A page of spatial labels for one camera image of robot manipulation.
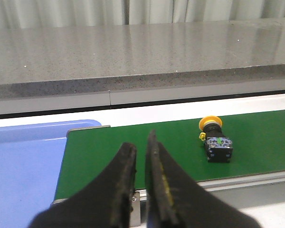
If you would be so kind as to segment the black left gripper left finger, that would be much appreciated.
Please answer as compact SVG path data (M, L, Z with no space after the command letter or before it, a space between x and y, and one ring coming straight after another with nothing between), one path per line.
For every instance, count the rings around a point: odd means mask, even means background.
M37 214L31 228L127 228L136 173L136 147L125 142L83 189Z

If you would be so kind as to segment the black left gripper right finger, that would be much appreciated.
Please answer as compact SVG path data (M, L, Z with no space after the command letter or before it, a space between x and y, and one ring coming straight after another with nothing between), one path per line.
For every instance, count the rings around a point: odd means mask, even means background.
M145 186L149 228L260 227L193 180L157 140L155 130L148 136Z

